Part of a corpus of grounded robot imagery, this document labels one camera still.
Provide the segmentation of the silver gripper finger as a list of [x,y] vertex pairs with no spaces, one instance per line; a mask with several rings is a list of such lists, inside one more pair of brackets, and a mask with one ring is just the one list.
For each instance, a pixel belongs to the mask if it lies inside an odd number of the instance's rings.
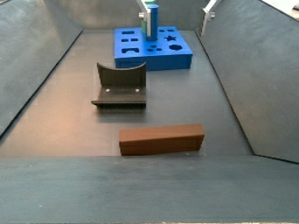
[[210,0],[207,6],[202,9],[203,10],[203,21],[200,26],[200,36],[206,33],[207,24],[212,18],[215,18],[215,9],[220,4],[222,0]]
[[152,0],[136,0],[136,3],[140,8],[139,18],[141,20],[141,31],[144,33],[144,36],[148,38],[149,31],[151,31],[151,29],[148,28],[148,25],[147,25],[148,18],[149,18],[149,12],[151,12],[148,9],[148,5],[152,3]]

